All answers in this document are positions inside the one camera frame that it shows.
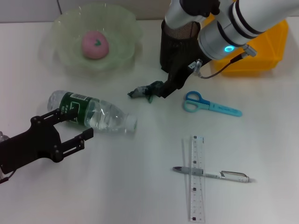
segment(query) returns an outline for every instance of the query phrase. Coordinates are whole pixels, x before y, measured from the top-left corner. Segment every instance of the scissors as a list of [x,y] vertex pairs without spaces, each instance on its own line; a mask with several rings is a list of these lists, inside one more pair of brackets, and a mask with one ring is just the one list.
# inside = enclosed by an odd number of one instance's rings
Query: scissors
[[[191,94],[197,95],[199,97],[199,99],[193,99],[193,98],[189,97]],[[195,105],[196,108],[190,109],[188,107],[188,104]],[[186,94],[186,100],[184,102],[184,109],[185,109],[185,111],[188,111],[191,113],[197,112],[200,109],[205,109],[205,110],[224,113],[224,114],[228,114],[228,115],[232,115],[232,116],[236,116],[236,117],[242,116],[241,111],[236,110],[234,108],[230,108],[227,106],[223,106],[220,104],[216,104],[216,103],[207,101],[201,97],[201,94],[199,92],[196,92],[196,91],[191,91]]]

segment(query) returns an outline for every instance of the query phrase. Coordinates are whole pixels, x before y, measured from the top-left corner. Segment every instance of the blue led light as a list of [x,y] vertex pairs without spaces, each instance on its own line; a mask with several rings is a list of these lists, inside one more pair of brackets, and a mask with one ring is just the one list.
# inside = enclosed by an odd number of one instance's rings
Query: blue led light
[[235,49],[234,46],[229,45],[229,46],[227,46],[227,47],[224,49],[224,51],[225,51],[225,52],[232,52],[234,49]]

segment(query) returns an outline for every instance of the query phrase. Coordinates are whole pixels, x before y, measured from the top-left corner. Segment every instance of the pen clip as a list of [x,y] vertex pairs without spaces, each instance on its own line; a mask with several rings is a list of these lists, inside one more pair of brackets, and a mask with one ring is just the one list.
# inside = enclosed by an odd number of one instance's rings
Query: pen clip
[[224,175],[224,174],[231,174],[231,175],[237,175],[237,176],[248,177],[246,174],[243,174],[243,173],[237,173],[237,172],[230,172],[230,171],[221,171],[220,174],[221,174],[221,177],[222,177],[222,178],[225,178],[225,175]]

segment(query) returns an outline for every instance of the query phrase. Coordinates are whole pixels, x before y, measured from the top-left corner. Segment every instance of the pen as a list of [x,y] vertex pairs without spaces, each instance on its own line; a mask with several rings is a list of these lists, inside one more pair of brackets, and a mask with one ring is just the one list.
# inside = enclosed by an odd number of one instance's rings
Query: pen
[[[172,170],[175,172],[181,173],[181,174],[189,174],[190,168],[189,167],[173,167]],[[192,168],[192,175],[216,178],[216,179],[221,179],[221,180],[237,181],[237,182],[243,182],[243,183],[254,182],[254,179],[249,178],[245,174],[236,173],[236,172],[228,172],[228,171],[204,173],[203,169]]]

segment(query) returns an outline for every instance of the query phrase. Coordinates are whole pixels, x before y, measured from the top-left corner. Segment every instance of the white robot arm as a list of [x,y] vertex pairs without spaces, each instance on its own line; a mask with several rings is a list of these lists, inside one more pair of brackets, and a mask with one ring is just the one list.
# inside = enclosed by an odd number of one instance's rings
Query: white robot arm
[[[165,16],[166,24],[177,29],[191,21],[203,21],[204,13],[199,11],[200,14],[195,15],[190,5],[205,5],[207,1],[212,0],[172,0]],[[298,8],[299,0],[237,0],[221,11],[212,11],[216,19],[200,31],[200,49],[211,60],[222,59]]]

